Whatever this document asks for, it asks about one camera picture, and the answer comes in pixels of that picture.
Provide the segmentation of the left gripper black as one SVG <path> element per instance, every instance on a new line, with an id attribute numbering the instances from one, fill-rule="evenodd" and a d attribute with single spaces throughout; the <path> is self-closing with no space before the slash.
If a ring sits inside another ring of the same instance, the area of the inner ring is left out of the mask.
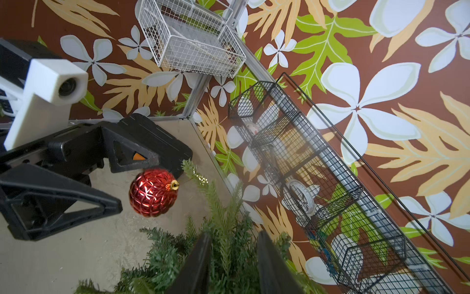
<path id="1" fill-rule="evenodd" d="M 112 173 L 150 169 L 160 156 L 123 130 L 79 124 L 8 151 L 1 147 L 1 214 L 17 240 L 39 241 L 122 212 L 120 199 L 91 186 L 108 158 Z"/>

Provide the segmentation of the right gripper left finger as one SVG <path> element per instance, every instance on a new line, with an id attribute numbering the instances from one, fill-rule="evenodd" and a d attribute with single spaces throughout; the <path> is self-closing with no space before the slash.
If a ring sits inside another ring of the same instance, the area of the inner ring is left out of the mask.
<path id="1" fill-rule="evenodd" d="M 212 239 L 203 233 L 166 294 L 208 294 Z"/>

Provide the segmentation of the white tape roll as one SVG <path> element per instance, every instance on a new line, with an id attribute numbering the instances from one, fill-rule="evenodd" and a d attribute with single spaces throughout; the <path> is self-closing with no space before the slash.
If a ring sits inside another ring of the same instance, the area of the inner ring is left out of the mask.
<path id="1" fill-rule="evenodd" d="M 299 180 L 291 180 L 287 184 L 290 198 L 285 196 L 285 204 L 296 216 L 313 216 L 317 210 L 315 198 L 320 187 L 316 184 L 305 186 Z"/>

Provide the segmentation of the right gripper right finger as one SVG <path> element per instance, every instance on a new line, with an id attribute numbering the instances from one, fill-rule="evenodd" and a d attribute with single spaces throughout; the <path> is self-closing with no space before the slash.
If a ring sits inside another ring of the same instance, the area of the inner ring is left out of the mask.
<path id="1" fill-rule="evenodd" d="M 262 294 L 303 293 L 266 231 L 258 234 L 257 254 Z"/>

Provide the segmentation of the small green christmas tree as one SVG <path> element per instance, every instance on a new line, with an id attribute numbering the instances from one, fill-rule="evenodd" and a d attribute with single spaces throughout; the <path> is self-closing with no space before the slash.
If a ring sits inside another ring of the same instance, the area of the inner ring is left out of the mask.
<path id="1" fill-rule="evenodd" d="M 209 262 L 209 293 L 259 294 L 258 241 L 253 236 L 253 224 L 242 213 L 242 199 L 233 194 L 225 206 L 217 195 L 215 182 L 208 181 L 197 171 L 191 160 L 182 168 L 204 195 L 210 209 L 199 229 L 187 218 L 186 231 L 174 235 L 162 228 L 143 228 L 152 245 L 143 266 L 123 269 L 114 287 L 116 294 L 163 294 L 182 273 L 197 240 L 208 234 L 211 238 Z"/>

